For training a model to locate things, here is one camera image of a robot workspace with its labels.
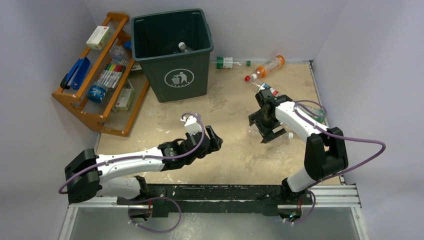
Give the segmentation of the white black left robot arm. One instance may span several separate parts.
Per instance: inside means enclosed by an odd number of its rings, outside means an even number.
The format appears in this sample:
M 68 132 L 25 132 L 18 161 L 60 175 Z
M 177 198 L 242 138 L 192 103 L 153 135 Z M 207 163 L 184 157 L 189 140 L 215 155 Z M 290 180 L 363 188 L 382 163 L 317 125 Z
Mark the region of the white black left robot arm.
M 185 139 L 177 138 L 146 151 L 126 154 L 97 155 L 94 149 L 85 149 L 65 167 L 66 190 L 59 192 L 67 195 L 70 204 L 97 196 L 116 196 L 142 205 L 149 199 L 143 178 L 126 179 L 125 176 L 181 169 L 219 151 L 224 142 L 210 125 L 205 127 L 205 132 L 185 135 Z

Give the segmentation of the dark green label bottle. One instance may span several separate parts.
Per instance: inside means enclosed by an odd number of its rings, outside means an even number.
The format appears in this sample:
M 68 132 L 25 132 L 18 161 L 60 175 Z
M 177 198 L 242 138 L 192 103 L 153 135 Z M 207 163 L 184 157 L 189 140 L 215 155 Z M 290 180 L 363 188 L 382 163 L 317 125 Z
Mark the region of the dark green label bottle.
M 193 49 L 187 46 L 184 42 L 180 42 L 177 46 L 178 50 L 175 50 L 173 54 L 187 53 L 193 51 Z

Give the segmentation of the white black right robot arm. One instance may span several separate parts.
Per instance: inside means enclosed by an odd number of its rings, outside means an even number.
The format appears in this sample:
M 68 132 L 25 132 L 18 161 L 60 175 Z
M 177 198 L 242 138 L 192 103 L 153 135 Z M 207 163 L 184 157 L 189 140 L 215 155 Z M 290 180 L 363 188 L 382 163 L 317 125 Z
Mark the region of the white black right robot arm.
M 294 203 L 312 184 L 347 169 L 349 165 L 343 132 L 329 128 L 297 111 L 298 104 L 287 95 L 275 96 L 270 89 L 255 94 L 260 109 L 249 115 L 249 125 L 255 125 L 267 144 L 286 133 L 282 124 L 291 128 L 305 143 L 303 167 L 281 182 L 280 196 Z

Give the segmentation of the crushed clear unlabelled bottle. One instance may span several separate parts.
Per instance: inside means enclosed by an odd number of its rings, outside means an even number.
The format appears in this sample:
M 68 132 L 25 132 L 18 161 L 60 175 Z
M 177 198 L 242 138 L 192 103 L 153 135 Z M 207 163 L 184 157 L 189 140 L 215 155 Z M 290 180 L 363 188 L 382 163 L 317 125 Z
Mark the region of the crushed clear unlabelled bottle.
M 255 140 L 260 140 L 261 143 L 269 143 L 273 140 L 291 140 L 294 138 L 294 133 L 287 131 L 284 125 L 279 125 L 277 128 L 262 135 L 255 124 L 249 126 L 247 135 Z

